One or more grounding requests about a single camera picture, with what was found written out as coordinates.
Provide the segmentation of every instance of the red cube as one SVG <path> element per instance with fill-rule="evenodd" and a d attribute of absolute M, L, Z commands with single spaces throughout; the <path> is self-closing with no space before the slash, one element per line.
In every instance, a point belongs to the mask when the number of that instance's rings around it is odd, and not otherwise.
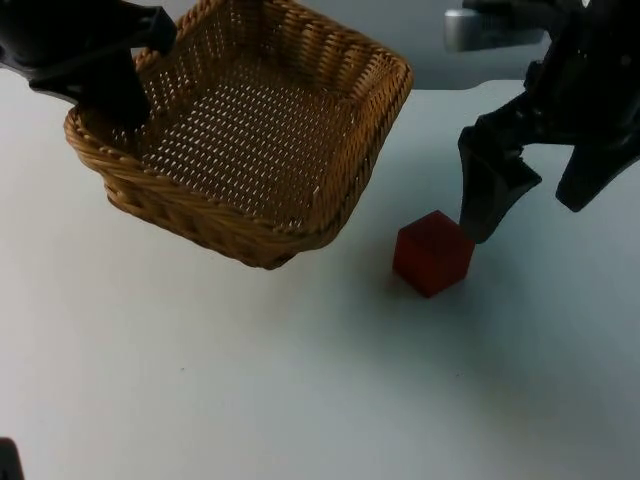
<path fill-rule="evenodd" d="M 475 246 L 456 222 L 435 211 L 398 232 L 393 269 L 433 297 L 467 276 Z"/>

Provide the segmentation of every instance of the table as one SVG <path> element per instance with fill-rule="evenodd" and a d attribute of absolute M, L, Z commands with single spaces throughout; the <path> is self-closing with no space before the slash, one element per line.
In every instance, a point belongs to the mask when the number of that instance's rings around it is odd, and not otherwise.
<path fill-rule="evenodd" d="M 637 478 L 640 171 L 581 214 L 544 178 L 420 298 L 401 226 L 456 218 L 460 129 L 520 91 L 415 91 L 351 221 L 280 270 L 111 207 L 67 105 L 0 72 L 0 435 L 28 480 Z"/>

